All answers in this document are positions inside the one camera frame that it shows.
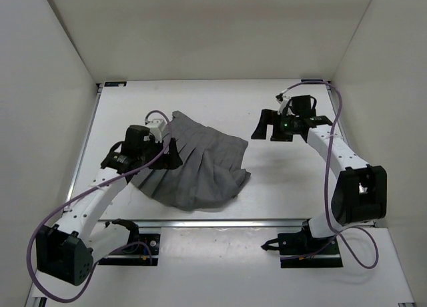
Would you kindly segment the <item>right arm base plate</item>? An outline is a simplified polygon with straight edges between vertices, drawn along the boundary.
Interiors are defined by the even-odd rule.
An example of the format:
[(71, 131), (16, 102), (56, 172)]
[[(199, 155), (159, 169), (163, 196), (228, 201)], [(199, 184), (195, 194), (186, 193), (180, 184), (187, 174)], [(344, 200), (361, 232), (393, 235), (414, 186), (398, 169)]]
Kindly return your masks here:
[(277, 251), (282, 269), (342, 268), (343, 262), (334, 237), (313, 238), (302, 230), (279, 233), (261, 245), (265, 251)]

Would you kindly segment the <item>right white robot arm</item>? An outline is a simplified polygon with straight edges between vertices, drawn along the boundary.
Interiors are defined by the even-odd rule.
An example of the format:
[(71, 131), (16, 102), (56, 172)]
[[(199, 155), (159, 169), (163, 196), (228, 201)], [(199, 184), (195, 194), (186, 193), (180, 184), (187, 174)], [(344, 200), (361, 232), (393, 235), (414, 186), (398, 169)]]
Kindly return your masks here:
[[(251, 138), (291, 142), (299, 135), (326, 163), (325, 174), (333, 174), (336, 185), (326, 198), (324, 214), (307, 222), (299, 245), (307, 254), (316, 253), (329, 238), (361, 222), (379, 220), (387, 210), (387, 173), (382, 166), (372, 166), (358, 156), (335, 134), (333, 123), (317, 115), (317, 100), (311, 95), (277, 95), (279, 110), (263, 109)], [(267, 128), (272, 135), (268, 137)]]

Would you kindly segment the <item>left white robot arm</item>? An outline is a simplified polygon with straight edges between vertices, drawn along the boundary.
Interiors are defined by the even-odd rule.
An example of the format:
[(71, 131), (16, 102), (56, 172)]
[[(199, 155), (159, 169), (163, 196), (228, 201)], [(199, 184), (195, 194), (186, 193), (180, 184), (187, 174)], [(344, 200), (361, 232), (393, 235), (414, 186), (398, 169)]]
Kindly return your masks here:
[(52, 226), (42, 225), (35, 237), (37, 269), (78, 286), (92, 267), (121, 248), (139, 246), (136, 225), (121, 218), (102, 230), (95, 227), (114, 198), (141, 170), (174, 170), (182, 165), (176, 140), (162, 119), (130, 125), (122, 141), (111, 146), (84, 196)]

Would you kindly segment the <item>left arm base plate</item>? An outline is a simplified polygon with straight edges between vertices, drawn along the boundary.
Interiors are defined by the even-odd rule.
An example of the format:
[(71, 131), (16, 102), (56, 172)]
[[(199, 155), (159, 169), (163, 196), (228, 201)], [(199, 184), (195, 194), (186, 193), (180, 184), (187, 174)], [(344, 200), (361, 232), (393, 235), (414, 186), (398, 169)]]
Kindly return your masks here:
[(147, 245), (135, 245), (123, 250), (116, 250), (112, 255), (99, 261), (100, 266), (147, 266), (154, 267), (159, 262), (161, 234), (144, 233), (139, 241)]

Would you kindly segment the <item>grey pleated skirt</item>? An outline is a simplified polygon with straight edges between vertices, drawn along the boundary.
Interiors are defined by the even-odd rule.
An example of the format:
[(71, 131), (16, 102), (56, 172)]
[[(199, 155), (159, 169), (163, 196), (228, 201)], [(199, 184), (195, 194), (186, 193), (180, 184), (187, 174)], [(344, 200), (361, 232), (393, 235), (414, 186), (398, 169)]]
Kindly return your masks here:
[(171, 126), (183, 162), (175, 170), (141, 170), (131, 183), (147, 197), (183, 211), (213, 210), (236, 197), (250, 173), (248, 141), (202, 125), (180, 111)]

